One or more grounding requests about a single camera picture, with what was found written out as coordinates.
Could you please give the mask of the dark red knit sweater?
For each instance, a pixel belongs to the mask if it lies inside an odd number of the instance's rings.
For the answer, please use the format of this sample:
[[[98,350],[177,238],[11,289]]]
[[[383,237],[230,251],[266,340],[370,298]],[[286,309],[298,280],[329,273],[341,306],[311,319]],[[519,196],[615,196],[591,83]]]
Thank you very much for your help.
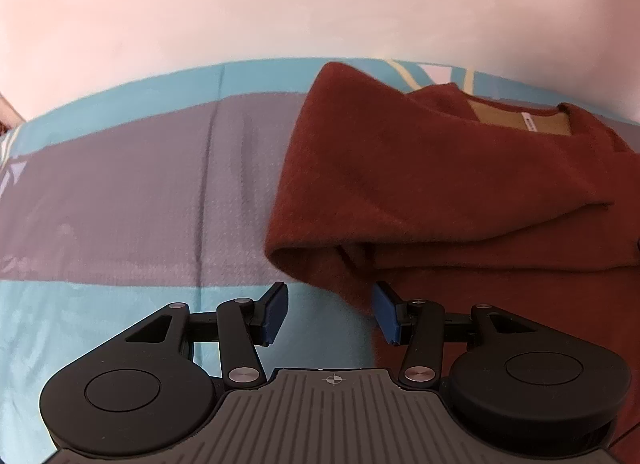
[[[455,84],[404,94],[330,63],[300,110],[265,253],[362,312],[382,281],[452,312],[487,302],[639,366],[639,157],[579,106]]]

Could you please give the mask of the blue grey patterned bedsheet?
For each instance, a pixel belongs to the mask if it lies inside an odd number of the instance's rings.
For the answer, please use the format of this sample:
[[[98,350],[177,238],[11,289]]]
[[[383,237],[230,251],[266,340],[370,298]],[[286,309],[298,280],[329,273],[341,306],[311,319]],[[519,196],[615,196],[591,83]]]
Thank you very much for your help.
[[[318,59],[122,85],[1,140],[1,457],[54,450],[47,380],[168,302],[212,310],[280,279],[264,254]]]

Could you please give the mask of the ornate pink wooden frame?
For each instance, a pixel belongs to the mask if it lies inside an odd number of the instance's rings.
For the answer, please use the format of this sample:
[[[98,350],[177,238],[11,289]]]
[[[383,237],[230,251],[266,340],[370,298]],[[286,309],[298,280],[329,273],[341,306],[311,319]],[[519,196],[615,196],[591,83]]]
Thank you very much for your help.
[[[3,94],[0,94],[0,122],[6,129],[15,129],[26,123],[24,117]]]

